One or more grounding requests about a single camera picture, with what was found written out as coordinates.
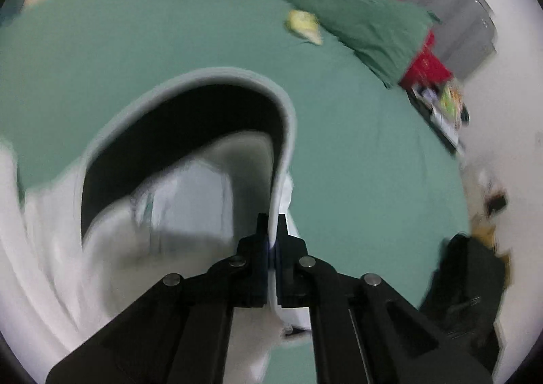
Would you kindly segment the white large garment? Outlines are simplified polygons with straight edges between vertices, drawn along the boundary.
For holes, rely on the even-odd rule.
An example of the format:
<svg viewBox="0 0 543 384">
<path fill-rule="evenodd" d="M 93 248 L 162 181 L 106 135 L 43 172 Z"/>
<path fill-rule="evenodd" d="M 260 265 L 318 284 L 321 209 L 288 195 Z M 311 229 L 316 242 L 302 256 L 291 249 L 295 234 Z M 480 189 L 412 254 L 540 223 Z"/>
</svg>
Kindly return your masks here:
<svg viewBox="0 0 543 384">
<path fill-rule="evenodd" d="M 203 272 L 289 208 L 296 115 L 273 81 L 183 74 L 118 113 L 55 180 L 23 190 L 1 144 L 1 340 L 37 383 L 158 277 Z"/>
</svg>

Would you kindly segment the green bed sheet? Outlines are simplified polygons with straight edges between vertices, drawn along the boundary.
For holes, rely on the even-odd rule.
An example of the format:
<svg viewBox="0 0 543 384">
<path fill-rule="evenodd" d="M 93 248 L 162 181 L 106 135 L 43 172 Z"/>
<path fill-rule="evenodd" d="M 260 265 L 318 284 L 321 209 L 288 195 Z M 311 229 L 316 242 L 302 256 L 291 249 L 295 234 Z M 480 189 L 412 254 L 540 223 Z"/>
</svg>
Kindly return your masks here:
<svg viewBox="0 0 543 384">
<path fill-rule="evenodd" d="M 1 27 L 1 332 L 36 382 L 82 335 L 45 271 L 72 266 L 53 198 L 127 105 L 194 70 L 235 67 L 296 109 L 285 203 L 310 249 L 419 305 L 444 239 L 468 229 L 457 160 L 346 45 L 286 29 L 283 0 L 45 0 Z"/>
</svg>

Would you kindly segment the cluttered bedside items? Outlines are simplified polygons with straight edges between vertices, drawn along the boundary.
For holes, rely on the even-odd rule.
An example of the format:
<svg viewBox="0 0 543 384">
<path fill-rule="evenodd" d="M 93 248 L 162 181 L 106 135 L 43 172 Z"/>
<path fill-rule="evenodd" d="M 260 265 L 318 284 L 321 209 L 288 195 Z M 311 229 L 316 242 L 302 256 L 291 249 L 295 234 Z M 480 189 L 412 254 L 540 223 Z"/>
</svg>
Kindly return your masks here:
<svg viewBox="0 0 543 384">
<path fill-rule="evenodd" d="M 456 156 L 465 154 L 460 130 L 467 127 L 470 121 L 462 90 L 462 83 L 455 78 L 433 86 L 414 84 L 407 90 L 411 105 L 448 152 Z"/>
</svg>

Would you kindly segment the green pillow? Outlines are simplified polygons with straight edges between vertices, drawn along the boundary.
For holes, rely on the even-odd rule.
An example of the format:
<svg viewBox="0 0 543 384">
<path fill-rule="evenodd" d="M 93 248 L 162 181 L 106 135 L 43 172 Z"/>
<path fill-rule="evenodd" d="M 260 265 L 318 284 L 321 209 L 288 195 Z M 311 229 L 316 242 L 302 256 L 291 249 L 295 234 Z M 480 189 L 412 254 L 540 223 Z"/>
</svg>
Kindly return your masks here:
<svg viewBox="0 0 543 384">
<path fill-rule="evenodd" d="M 401 0 L 285 0 L 315 15 L 321 26 L 386 85 L 399 83 L 439 18 Z"/>
</svg>

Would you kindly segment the yellow green small cloth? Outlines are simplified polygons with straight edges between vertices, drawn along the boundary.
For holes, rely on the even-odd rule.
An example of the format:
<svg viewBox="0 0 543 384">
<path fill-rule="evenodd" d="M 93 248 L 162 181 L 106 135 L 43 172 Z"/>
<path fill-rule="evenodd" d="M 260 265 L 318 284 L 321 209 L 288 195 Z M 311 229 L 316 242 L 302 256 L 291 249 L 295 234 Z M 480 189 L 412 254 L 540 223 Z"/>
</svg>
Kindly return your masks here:
<svg viewBox="0 0 543 384">
<path fill-rule="evenodd" d="M 285 21 L 286 28 L 314 45 L 322 45 L 323 39 L 319 30 L 317 18 L 308 12 L 291 10 Z"/>
</svg>

